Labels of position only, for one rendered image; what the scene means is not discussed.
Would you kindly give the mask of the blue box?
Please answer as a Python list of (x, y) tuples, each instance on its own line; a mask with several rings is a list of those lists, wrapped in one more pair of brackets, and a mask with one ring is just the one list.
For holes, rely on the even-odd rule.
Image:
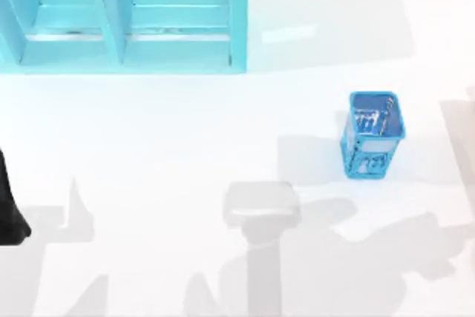
[(340, 140), (344, 173), (355, 180), (384, 178), (405, 135), (404, 120), (395, 93), (352, 92)]

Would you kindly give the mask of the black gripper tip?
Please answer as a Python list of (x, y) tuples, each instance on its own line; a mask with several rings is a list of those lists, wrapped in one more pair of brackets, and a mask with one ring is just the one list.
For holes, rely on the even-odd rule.
[(18, 246), (31, 233), (32, 229), (11, 192), (4, 154), (0, 149), (0, 246)]

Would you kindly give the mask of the light blue rack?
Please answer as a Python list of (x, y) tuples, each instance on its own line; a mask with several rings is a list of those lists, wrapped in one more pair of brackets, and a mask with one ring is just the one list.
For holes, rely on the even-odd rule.
[(0, 0), (0, 73), (243, 73), (248, 0)]

